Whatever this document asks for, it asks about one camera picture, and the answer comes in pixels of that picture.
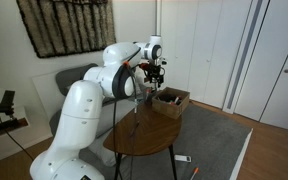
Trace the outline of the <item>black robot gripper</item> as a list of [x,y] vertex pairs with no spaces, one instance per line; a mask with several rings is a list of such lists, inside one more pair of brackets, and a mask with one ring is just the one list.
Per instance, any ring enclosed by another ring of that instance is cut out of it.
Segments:
[[143,71],[146,81],[149,81],[150,83],[155,81],[158,84],[164,82],[165,69],[161,65],[144,64]]

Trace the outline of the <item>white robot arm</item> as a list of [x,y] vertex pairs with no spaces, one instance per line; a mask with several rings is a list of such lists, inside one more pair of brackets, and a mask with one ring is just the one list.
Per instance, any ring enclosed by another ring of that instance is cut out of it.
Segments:
[[96,137],[103,99],[130,97],[135,91],[136,66],[143,59],[156,60],[161,55],[159,35],[152,35],[147,43],[120,42],[106,47],[104,65],[88,69],[71,85],[52,144],[31,164],[32,179],[105,180],[94,166],[79,158],[79,152]]

